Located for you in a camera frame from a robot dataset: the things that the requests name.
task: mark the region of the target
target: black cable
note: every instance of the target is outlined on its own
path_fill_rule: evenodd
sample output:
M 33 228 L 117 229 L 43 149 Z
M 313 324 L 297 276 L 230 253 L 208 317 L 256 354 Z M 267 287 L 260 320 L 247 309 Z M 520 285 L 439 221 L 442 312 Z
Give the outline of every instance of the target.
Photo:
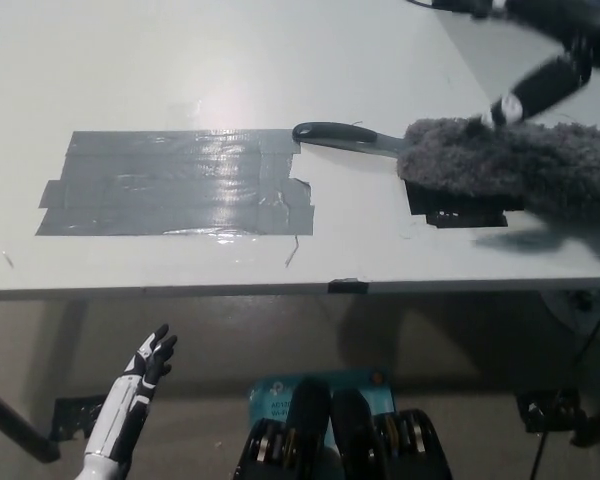
M 584 342 L 584 345 L 582 346 L 580 351 L 578 351 L 578 353 L 576 353 L 574 355 L 573 361 L 571 363 L 571 369 L 576 368 L 580 364 L 580 362 L 582 362 L 582 359 L 584 358 L 585 353 L 587 352 L 587 350 L 589 350 L 589 347 L 593 344 L 593 341 L 596 339 L 596 336 L 598 335 L 599 331 L 600 331 L 600 318 L 598 319 L 596 326 L 593 328 L 593 330 L 587 337 L 587 340 Z M 553 400 L 552 408 L 555 408 L 557 406 L 558 401 L 560 400 L 561 396 L 562 396 L 562 390 L 558 390 L 558 393 L 556 394 L 556 397 Z M 538 445 L 538 450 L 536 451 L 536 458 L 533 461 L 533 468 L 531 469 L 531 475 L 529 476 L 529 480 L 535 480 L 536 475 L 538 474 L 538 469 L 540 468 L 540 462 L 542 460 L 542 455 L 544 454 L 544 448 L 547 444 L 547 438 L 549 437 L 549 430 L 547 430 L 547 424 L 548 424 L 548 422 L 545 424 L 545 429 L 542 432 L 542 437 L 540 437 L 540 444 Z

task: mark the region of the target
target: white robotic hand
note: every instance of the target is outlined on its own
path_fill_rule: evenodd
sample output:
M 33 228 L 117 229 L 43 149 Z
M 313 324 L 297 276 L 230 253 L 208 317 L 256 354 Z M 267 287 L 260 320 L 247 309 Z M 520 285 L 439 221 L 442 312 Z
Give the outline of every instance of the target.
M 147 338 L 119 376 L 102 406 L 76 480 L 123 480 L 131 468 L 133 449 L 149 414 L 158 381 L 171 371 L 177 337 L 163 341 L 163 325 Z

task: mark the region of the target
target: shiny tape surface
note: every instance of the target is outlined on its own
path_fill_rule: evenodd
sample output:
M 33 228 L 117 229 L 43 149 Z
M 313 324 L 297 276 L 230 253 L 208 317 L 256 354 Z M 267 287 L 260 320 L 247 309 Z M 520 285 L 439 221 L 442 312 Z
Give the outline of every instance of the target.
M 290 130 L 75 132 L 38 235 L 311 235 Z

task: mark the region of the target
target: table leg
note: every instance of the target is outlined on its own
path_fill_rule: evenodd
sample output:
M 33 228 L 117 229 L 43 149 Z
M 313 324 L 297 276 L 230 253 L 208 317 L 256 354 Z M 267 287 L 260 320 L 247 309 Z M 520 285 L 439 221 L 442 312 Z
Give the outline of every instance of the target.
M 51 463 L 60 458 L 58 444 L 41 435 L 1 398 L 0 431 L 41 463 Z

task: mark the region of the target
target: black plastic handle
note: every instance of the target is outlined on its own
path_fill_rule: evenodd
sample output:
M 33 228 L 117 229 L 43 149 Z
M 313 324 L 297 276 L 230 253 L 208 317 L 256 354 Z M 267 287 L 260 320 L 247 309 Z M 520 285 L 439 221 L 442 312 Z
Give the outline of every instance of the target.
M 328 139 L 345 142 L 373 143 L 378 138 L 378 133 L 368 128 L 335 122 L 301 123 L 295 126 L 292 134 L 296 142 Z

